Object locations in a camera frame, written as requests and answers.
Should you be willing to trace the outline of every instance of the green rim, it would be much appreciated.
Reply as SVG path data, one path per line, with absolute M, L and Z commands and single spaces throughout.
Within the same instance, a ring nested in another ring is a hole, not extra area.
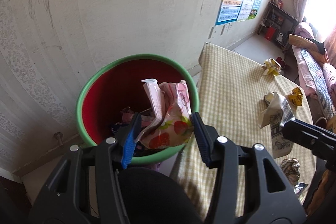
M 87 133 L 84 123 L 83 123 L 83 117 L 82 117 L 82 108 L 83 108 L 83 102 L 85 99 L 85 96 L 87 92 L 89 91 L 90 87 L 94 84 L 94 82 L 105 72 L 108 70 L 122 64 L 128 61 L 132 60 L 138 60 L 138 59 L 152 59 L 152 60 L 157 60 L 164 62 L 173 68 L 175 68 L 179 73 L 183 76 L 184 80 L 187 82 L 188 85 L 188 90 L 189 94 L 191 96 L 191 101 L 192 101 L 192 112 L 197 112 L 199 110 L 199 98 L 198 98 L 198 92 L 196 85 L 194 83 L 193 78 L 191 75 L 187 72 L 185 68 L 183 68 L 179 63 L 175 62 L 174 60 L 161 56 L 161 55 L 156 55 L 156 54 L 135 54 L 135 55 L 130 55 L 121 59 L 118 59 L 115 62 L 112 62 L 102 68 L 100 71 L 98 71 L 93 77 L 86 83 L 84 86 L 83 90 L 81 91 L 78 101 L 77 101 L 77 106 L 76 106 L 76 117 L 77 117 L 77 128 L 79 130 L 79 134 L 81 135 L 82 139 L 84 142 L 89 145 L 89 146 L 94 146 L 97 145 L 89 136 Z M 176 147 L 169 147 L 166 148 L 163 151 L 157 152 L 153 155 L 149 156 L 144 156 L 144 157 L 134 157 L 132 158 L 131 164 L 133 165 L 147 165 L 147 164 L 152 164 L 156 162 L 161 162 L 166 159 L 169 159 L 173 155 L 175 155 L 177 152 L 179 152 L 185 144 L 179 145 Z

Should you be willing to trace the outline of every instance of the floor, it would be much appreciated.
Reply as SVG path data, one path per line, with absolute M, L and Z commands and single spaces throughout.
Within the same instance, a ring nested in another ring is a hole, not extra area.
M 262 35 L 254 35 L 246 40 L 244 43 L 236 47 L 233 52 L 250 58 L 260 64 L 268 58 L 284 57 L 282 50 L 273 42 L 268 41 Z M 201 73 L 193 76 L 195 83 L 197 84 Z M 177 155 L 171 157 L 168 160 L 162 162 L 160 166 L 160 173 L 169 176 Z M 31 202 L 33 202 L 38 195 L 40 188 L 42 187 L 45 179 L 49 176 L 53 168 L 56 166 L 58 159 L 55 159 L 44 166 L 39 167 L 33 172 L 22 177 L 22 181 L 26 187 L 27 195 Z
M 232 51 L 260 64 L 263 64 L 264 60 L 269 58 L 276 59 L 280 56 L 284 59 L 284 54 L 280 47 L 274 42 L 268 41 L 263 35 L 258 34 L 247 39 Z

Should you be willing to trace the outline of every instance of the electrical outlet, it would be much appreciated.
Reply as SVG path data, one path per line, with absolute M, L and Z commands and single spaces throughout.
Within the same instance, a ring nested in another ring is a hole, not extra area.
M 230 24 L 225 24 L 225 25 L 224 25 L 224 27 L 223 27 L 223 29 L 222 29 L 222 33 L 221 33 L 221 35 L 222 35 L 223 33 L 226 33 L 226 32 L 227 32 L 227 30 L 229 29 L 229 25 L 230 25 Z
M 233 27 L 233 23 L 230 23 L 229 28 L 227 29 L 227 31 L 229 32 L 232 29 L 232 27 Z
M 223 25 L 213 26 L 210 30 L 210 34 L 208 38 L 210 39 L 210 38 L 219 36 L 222 32 L 222 28 L 223 28 Z

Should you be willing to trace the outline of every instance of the yellow wrapper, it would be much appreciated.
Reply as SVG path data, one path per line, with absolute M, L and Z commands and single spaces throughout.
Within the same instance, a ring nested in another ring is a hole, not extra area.
M 297 86 L 292 90 L 292 94 L 287 96 L 288 100 L 295 106 L 302 106 L 303 94 L 301 89 Z
M 301 92 L 301 89 L 297 86 L 296 88 L 294 88 L 293 90 L 292 90 L 292 92 L 294 93 L 294 94 L 301 94 L 302 95 L 302 92 Z
M 264 61 L 264 65 L 261 66 L 265 71 L 264 71 L 264 75 L 280 75 L 280 69 L 281 66 L 280 64 L 275 61 L 273 58 L 270 59 L 266 59 Z

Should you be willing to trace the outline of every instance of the window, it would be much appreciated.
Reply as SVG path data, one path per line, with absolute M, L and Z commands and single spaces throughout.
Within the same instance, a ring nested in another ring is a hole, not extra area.
M 309 0 L 304 16 L 318 30 L 324 41 L 336 24 L 336 0 Z

